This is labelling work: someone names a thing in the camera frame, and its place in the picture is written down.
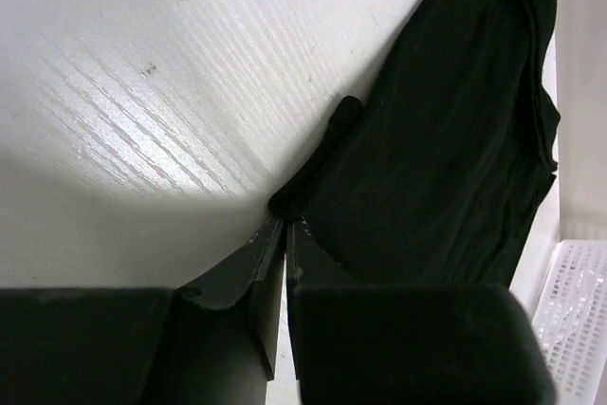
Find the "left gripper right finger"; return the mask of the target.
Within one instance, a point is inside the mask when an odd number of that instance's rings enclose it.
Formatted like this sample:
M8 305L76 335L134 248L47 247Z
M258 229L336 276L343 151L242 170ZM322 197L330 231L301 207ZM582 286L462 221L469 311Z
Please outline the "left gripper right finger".
M287 304L305 404L553 404L517 299L495 285L362 285L308 226L286 232Z

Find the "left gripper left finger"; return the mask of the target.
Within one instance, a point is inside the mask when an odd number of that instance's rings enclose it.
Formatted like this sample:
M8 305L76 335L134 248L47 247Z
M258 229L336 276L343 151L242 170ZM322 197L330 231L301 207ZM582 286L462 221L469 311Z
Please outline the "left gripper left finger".
M1 292L5 404L262 404L275 375L284 225L178 287Z

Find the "black tank top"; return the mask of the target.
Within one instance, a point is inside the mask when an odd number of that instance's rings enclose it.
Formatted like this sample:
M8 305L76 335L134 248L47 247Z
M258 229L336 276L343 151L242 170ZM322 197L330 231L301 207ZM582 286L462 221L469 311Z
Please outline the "black tank top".
M551 189L557 0L423 0L268 203L372 284L509 285Z

